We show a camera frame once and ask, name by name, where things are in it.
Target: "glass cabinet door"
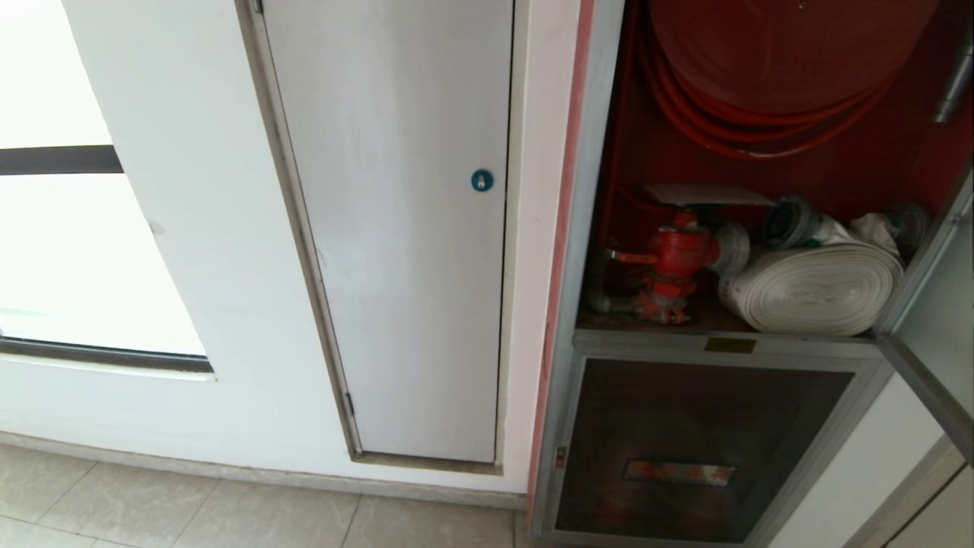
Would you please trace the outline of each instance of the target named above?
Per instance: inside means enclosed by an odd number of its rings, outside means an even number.
[[[971,175],[940,214],[882,323],[883,355],[974,463]]]

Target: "window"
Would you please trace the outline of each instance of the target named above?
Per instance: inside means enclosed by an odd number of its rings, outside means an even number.
[[[60,3],[2,7],[0,353],[211,371]]]

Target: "rolled white fire hose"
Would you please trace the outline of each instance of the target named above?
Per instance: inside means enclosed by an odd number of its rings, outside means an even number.
[[[756,251],[740,274],[721,280],[724,305],[763,333],[851,336],[872,327],[903,267],[862,223],[853,235],[828,221],[820,248]]]

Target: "fire hose cabinet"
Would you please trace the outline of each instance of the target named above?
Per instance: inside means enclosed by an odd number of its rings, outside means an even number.
[[[974,462],[971,5],[879,4],[583,4],[532,535],[765,548],[894,375]]]

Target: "baseboard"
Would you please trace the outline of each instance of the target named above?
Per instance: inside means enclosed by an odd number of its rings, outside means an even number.
[[[525,495],[512,492],[497,492],[476,489],[445,488],[420,484],[405,484],[402,482],[386,482],[382,480],[363,480],[341,476],[324,476],[321,474],[307,474],[303,472],[284,472],[282,470],[266,470],[262,468],[244,468],[196,460],[183,460],[153,456],[135,452],[118,450],[104,450],[88,446],[78,446],[65,442],[56,442],[42,438],[32,438],[21,434],[0,432],[0,445],[13,446],[29,450],[40,450],[56,454],[64,454],[77,458],[124,464],[138,468],[177,472],[192,476],[205,476],[238,482],[253,482],[257,484],[271,484],[275,486],[289,486],[304,489],[334,490],[340,492],[355,492],[375,496],[394,498],[411,498],[430,502],[446,502],[450,504],[465,504],[468,506],[484,506],[487,508],[503,508],[507,510],[524,510]]]

